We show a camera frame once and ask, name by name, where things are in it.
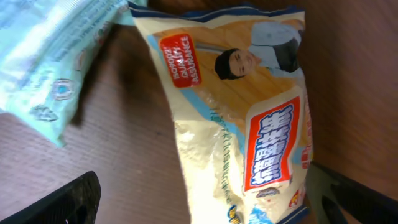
cream colored bag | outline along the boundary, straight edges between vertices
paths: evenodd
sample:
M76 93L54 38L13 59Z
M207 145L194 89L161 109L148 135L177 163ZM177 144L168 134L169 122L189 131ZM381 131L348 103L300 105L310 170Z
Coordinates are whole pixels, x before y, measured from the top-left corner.
M304 12L130 7L172 109L192 223L295 223L312 158Z

blue logo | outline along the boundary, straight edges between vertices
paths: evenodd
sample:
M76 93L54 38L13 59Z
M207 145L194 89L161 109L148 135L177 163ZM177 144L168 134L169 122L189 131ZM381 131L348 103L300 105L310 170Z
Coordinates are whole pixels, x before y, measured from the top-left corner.
M56 100L67 100L72 97L73 92L73 81L69 79L58 79L52 86L52 94Z
M241 224L241 219L239 218L238 214L236 213L236 205L232 205L231 208L228 210L228 218L229 222L232 224Z
M254 207L249 216L249 224L273 224L269 220L267 213L263 212L260 208Z
M279 193L280 193L279 190L276 189L275 187L269 187L265 190L260 191L256 197L259 198L259 197L265 197L265 196L274 196Z

mint green packet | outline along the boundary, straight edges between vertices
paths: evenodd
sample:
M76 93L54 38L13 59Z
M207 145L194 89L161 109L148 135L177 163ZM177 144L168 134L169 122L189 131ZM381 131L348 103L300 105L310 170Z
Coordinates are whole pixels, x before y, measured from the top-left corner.
M134 25L127 1L3 0L0 8L0 112L61 147L111 25Z

black plastic object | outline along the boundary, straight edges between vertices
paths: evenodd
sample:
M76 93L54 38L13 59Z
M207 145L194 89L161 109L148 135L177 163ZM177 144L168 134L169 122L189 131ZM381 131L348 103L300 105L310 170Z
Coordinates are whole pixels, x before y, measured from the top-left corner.
M347 223L338 206L363 224L398 224L398 202L314 162L335 182L328 184L332 195L322 196L322 207L331 224Z
M100 182L90 171L0 224L93 224L100 198Z

red and blue logo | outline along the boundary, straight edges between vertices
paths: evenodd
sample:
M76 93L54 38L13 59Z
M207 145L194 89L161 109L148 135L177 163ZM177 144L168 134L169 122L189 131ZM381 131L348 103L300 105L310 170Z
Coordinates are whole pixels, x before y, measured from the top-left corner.
M288 157L296 142L299 119L299 96L251 119L245 192L290 180Z

